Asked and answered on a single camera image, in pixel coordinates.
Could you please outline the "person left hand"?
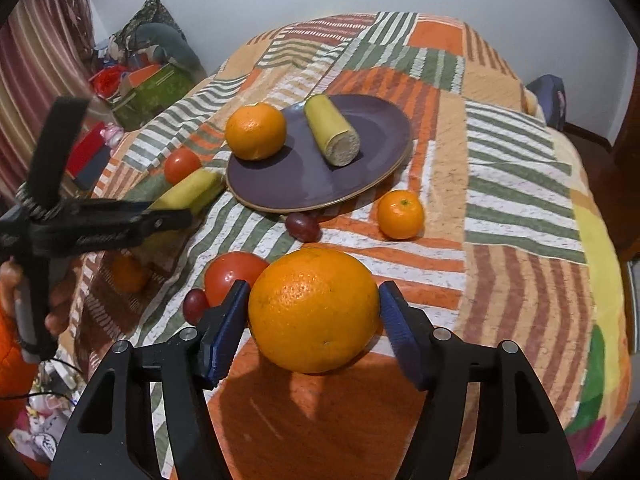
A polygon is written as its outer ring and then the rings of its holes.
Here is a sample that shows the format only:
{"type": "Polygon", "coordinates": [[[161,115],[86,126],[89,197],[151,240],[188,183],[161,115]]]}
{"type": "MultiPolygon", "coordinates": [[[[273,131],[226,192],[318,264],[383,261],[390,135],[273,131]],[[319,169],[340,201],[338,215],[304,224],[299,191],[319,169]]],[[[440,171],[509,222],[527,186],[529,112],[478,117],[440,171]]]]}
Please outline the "person left hand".
{"type": "Polygon", "coordinates": [[[9,328],[16,330],[16,322],[25,321],[30,314],[32,322],[39,322],[53,338],[64,333],[70,324],[77,271],[78,266],[72,261],[55,284],[50,284],[48,278],[37,284],[14,259],[2,263],[1,314],[9,328]]]}

